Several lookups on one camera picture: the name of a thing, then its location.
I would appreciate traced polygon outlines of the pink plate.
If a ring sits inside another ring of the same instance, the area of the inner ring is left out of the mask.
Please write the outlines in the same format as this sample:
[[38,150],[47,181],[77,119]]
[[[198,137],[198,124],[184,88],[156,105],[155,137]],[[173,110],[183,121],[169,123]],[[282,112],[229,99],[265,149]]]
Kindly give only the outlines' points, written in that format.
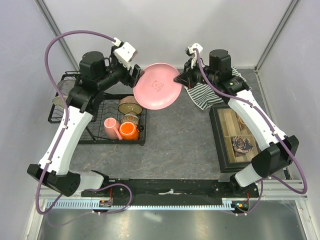
[[154,63],[144,69],[144,74],[133,88],[136,101],[148,110],[161,110],[179,97],[182,85],[174,82],[179,71],[168,63]]

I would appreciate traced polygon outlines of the clear glass plate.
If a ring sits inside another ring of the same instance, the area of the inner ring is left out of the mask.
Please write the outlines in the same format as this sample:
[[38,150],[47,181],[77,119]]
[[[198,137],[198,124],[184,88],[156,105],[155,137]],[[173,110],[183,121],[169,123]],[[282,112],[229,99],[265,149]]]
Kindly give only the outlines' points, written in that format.
[[58,84],[57,84],[57,88],[60,90],[60,92],[63,95],[68,95],[69,92],[71,91],[71,89],[75,86],[75,80],[74,79],[65,79],[65,80],[61,80]]

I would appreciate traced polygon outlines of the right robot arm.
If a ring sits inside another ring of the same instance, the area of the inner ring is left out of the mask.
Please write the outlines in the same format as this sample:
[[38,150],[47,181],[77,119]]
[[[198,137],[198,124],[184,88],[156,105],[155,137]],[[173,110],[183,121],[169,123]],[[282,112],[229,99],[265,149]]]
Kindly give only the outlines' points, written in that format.
[[260,149],[259,154],[230,178],[230,193],[240,197],[248,186],[291,164],[297,164],[295,154],[299,141],[294,135],[287,136],[272,122],[255,100],[246,81],[233,74],[231,56],[227,50],[212,50],[209,53],[209,65],[206,66],[202,66],[201,51],[202,47],[197,43],[186,49],[189,60],[174,81],[190,89],[197,84],[209,86],[240,116],[253,134]]

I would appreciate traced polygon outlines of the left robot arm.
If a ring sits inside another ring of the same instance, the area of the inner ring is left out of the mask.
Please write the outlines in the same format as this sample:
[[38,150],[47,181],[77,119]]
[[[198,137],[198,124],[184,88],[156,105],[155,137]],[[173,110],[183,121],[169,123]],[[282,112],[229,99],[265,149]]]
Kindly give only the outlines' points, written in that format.
[[133,88],[143,75],[137,64],[131,65],[136,53],[122,47],[113,50],[109,57],[98,51],[83,55],[79,72],[72,74],[75,83],[67,97],[57,92],[64,106],[57,132],[39,163],[30,164],[27,169],[38,181],[38,190],[46,186],[66,197],[77,190],[92,189],[99,197],[109,193],[106,175],[97,171],[71,171],[70,163],[83,131],[105,100],[104,92],[118,82]]

